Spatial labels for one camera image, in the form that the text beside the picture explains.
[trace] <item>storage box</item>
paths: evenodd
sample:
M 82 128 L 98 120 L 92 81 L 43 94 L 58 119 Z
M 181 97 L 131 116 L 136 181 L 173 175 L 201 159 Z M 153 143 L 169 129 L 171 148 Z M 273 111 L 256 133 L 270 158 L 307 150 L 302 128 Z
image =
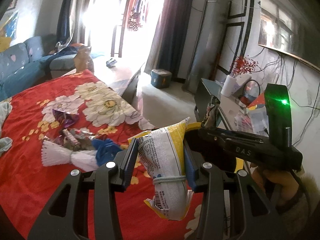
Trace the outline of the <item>storage box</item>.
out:
M 154 69 L 151 71 L 151 85 L 155 88 L 168 88 L 170 86 L 172 73 L 164 69 Z

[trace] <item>barcode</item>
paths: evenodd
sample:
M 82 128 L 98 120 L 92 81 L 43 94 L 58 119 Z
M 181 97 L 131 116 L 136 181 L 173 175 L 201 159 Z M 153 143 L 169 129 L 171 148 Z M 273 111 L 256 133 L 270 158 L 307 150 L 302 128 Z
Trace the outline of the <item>barcode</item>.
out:
M 162 209 L 162 206 L 161 206 L 161 201 L 160 201 L 160 196 L 159 196 L 159 192 L 158 191 L 155 191 L 155 199 L 153 201 L 153 204 L 159 208 L 159 209 Z

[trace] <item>dark curtain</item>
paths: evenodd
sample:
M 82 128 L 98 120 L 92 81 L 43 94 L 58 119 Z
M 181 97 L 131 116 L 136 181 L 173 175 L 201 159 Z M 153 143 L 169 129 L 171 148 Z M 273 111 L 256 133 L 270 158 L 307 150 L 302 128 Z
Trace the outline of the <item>dark curtain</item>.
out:
M 177 77 L 186 40 L 192 0 L 170 0 L 166 25 L 156 68 L 165 69 Z
M 61 44 L 65 44 L 70 38 L 70 6 L 71 0 L 63 0 L 59 14 L 57 37 Z

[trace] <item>red berry decoration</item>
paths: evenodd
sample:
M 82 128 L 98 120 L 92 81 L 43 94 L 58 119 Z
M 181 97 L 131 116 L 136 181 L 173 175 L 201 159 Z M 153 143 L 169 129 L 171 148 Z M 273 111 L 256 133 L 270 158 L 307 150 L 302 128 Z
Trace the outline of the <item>red berry decoration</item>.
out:
M 259 63 L 257 61 L 239 56 L 233 62 L 233 64 L 234 67 L 232 70 L 232 76 L 236 77 L 241 74 L 252 73 L 252 71 L 258 67 Z

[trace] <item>red bedspread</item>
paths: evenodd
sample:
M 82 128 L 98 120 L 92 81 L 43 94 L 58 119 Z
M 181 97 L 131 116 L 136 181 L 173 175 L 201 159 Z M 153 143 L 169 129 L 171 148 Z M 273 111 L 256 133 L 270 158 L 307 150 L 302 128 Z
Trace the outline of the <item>red bedspread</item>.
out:
M 72 128 L 105 133 L 123 148 L 127 139 L 151 125 L 115 92 L 89 71 L 61 77 L 25 90 L 11 99 L 12 112 L 4 123 L 2 137 L 13 140 L 0 157 L 0 205 L 17 230 L 27 235 L 42 208 L 75 167 L 71 164 L 43 167 L 41 139 L 54 137 L 60 128 L 52 119 L 52 108 L 78 112 Z M 125 240 L 177 240 L 192 233 L 198 224 L 201 194 L 195 194 L 182 221 L 159 218 L 143 202 L 152 198 L 154 186 L 143 165 L 136 163 L 131 185 L 116 194 L 118 215 Z M 93 194 L 89 198 L 89 237 L 94 239 Z

